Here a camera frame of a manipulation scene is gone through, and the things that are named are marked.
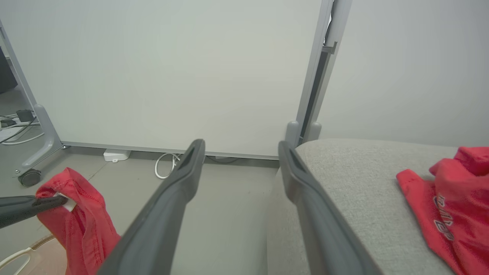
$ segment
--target gray upholstery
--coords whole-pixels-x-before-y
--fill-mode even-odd
[[[409,168],[432,178],[428,168],[452,158],[456,148],[323,139],[297,151],[386,275],[453,274],[423,240],[396,174]],[[297,210],[285,196],[281,171],[268,209],[267,251],[269,275],[310,274]]]

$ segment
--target white power adapter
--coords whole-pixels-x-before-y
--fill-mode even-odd
[[[129,155],[131,154],[132,151],[130,150],[114,150],[114,149],[107,149],[104,152],[104,159],[105,161],[109,162],[118,162],[121,160],[127,160],[129,158]]]

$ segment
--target red fabric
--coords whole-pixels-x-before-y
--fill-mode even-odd
[[[37,216],[66,249],[66,275],[95,275],[120,239],[105,210],[104,198],[70,168],[43,184],[36,197],[52,197],[56,192],[77,203],[73,211],[57,207]]]
[[[397,174],[428,246],[458,274],[489,274],[489,147],[460,147],[429,169]]]

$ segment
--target metal bracket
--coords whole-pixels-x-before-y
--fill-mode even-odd
[[[319,139],[319,134],[321,133],[321,128],[322,128],[321,123],[319,123],[319,122],[311,123],[311,125],[309,127],[309,134],[307,134],[307,140],[305,140],[304,142]]]
[[[292,146],[297,147],[299,143],[299,134],[301,127],[299,122],[293,120],[287,123],[287,130],[285,132],[285,140],[289,142]]]
[[[327,52],[329,54],[334,54],[336,52],[336,45],[338,44],[337,41],[334,42],[334,45],[333,47],[326,47],[326,46],[323,46],[323,52]]]
[[[34,165],[40,163],[45,158],[49,157],[52,153],[56,152],[61,148],[62,144],[56,130],[54,129],[49,116],[47,115],[46,109],[40,105],[34,105],[34,112],[36,113],[37,119],[41,123],[41,127],[44,131],[44,146],[28,158],[21,167],[14,171],[14,177],[18,177],[25,173],[27,170],[32,168]]]

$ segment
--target floor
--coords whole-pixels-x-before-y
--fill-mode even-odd
[[[0,94],[0,115],[24,107],[20,88]],[[25,138],[41,131],[39,126],[33,127]],[[132,152],[128,160],[111,163],[104,161],[103,149],[70,147],[37,165],[43,173],[42,182],[25,188],[13,177],[14,171],[43,142],[41,137],[21,145],[0,145],[1,196],[33,195],[42,183],[70,167],[104,196],[107,211],[122,235],[161,183],[154,175],[160,153]],[[167,173],[170,166],[168,160],[162,161],[160,174]],[[206,160],[197,195],[185,211],[172,274],[266,274],[267,199],[277,169],[278,162],[273,160],[231,164]],[[0,229],[0,259],[48,234],[35,217]]]

